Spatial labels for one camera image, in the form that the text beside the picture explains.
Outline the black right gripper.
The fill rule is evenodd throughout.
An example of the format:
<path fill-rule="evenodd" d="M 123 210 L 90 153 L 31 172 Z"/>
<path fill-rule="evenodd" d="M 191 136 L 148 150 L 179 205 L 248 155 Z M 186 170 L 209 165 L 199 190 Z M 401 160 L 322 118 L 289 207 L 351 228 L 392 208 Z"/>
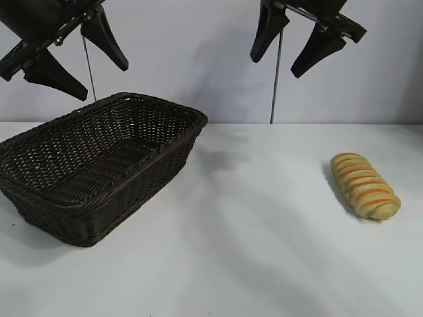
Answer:
<path fill-rule="evenodd" d="M 289 9 L 318 24 L 291 66 L 295 78 L 300 78 L 318 62 L 344 48 L 343 36 L 358 43 L 367 30 L 357 22 L 340 13 L 347 0 L 275 0 L 263 1 L 250 58 L 258 63 L 276 36 L 290 22 Z"/>

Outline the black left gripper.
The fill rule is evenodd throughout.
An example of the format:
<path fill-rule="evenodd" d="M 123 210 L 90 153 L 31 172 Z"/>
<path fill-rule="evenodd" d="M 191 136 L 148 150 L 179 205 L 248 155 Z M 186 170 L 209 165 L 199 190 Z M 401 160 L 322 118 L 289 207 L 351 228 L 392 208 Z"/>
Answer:
<path fill-rule="evenodd" d="M 50 87 L 85 101 L 88 90 L 48 51 L 81 25 L 91 41 L 122 71 L 129 61 L 108 23 L 102 1 L 2 1 L 1 22 L 20 42 L 1 60 L 1 77 L 10 81 L 20 70 L 29 83 Z"/>

